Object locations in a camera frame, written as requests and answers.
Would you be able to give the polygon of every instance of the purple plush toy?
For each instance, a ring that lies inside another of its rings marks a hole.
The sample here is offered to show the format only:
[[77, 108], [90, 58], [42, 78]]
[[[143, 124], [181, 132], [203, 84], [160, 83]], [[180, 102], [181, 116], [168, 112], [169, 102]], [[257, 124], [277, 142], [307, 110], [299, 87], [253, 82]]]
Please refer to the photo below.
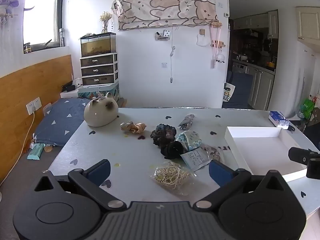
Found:
[[18, 7], [18, 0], [0, 0], [0, 14], [12, 13], [11, 8]]

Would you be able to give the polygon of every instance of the triangular cutout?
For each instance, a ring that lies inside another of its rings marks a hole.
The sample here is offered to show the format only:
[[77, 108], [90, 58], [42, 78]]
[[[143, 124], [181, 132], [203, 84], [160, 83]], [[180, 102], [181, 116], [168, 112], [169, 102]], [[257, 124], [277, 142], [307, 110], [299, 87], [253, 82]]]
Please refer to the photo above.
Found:
[[279, 180], [276, 177], [271, 177], [266, 188], [268, 189], [275, 189], [275, 190], [282, 190], [283, 187], [281, 186]]
[[35, 188], [35, 191], [43, 191], [53, 189], [53, 186], [48, 177], [42, 177], [38, 185]]

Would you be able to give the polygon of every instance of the wood panel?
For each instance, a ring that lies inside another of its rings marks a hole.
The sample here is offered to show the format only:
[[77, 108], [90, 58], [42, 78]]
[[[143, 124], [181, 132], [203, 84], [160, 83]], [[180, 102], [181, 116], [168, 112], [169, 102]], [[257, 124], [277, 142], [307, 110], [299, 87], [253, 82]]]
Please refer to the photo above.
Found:
[[[63, 56], [35, 64], [0, 78], [0, 181], [16, 162], [23, 140], [32, 123], [26, 104], [40, 97], [42, 106], [60, 98], [61, 86], [71, 81], [71, 56]], [[24, 153], [32, 133], [43, 119], [42, 108], [28, 135]]]

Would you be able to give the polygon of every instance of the gray floor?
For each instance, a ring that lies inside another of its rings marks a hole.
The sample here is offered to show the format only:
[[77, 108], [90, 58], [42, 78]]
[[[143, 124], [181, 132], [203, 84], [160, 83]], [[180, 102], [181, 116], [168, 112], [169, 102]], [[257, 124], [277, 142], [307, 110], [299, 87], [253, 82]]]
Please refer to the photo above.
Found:
[[2, 184], [0, 191], [0, 239], [18, 240], [12, 224], [12, 216], [16, 205], [23, 194], [43, 170], [47, 170], [62, 147], [54, 147], [51, 152], [42, 152], [40, 160], [27, 160], [27, 154], [21, 156], [15, 168]]

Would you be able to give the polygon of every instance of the storage drawer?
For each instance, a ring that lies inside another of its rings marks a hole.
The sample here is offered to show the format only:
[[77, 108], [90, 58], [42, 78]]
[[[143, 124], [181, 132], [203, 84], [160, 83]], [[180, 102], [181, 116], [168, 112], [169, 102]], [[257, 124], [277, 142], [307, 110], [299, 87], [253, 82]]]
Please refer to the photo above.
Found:
[[114, 75], [95, 76], [82, 78], [84, 86], [87, 85], [100, 85], [100, 84], [113, 84], [115, 82]]
[[103, 75], [103, 74], [113, 74], [114, 71], [118, 69], [118, 66], [114, 65], [105, 65], [105, 66], [96, 66], [89, 68], [82, 68], [82, 76], [92, 76], [92, 75]]
[[89, 57], [80, 59], [81, 67], [104, 65], [113, 63], [113, 54], [100, 57]]

